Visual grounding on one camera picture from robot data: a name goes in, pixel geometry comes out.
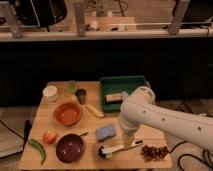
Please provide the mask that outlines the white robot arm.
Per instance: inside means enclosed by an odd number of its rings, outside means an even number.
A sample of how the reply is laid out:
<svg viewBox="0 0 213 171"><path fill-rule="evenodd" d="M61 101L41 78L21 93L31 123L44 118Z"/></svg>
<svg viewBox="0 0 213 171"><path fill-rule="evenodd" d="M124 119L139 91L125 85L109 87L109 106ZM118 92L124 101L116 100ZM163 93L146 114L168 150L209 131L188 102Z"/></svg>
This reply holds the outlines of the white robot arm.
<svg viewBox="0 0 213 171"><path fill-rule="evenodd" d="M123 91L121 97L120 126L124 134L132 136L144 124L213 152L213 118L159 107L147 86L131 94Z"/></svg>

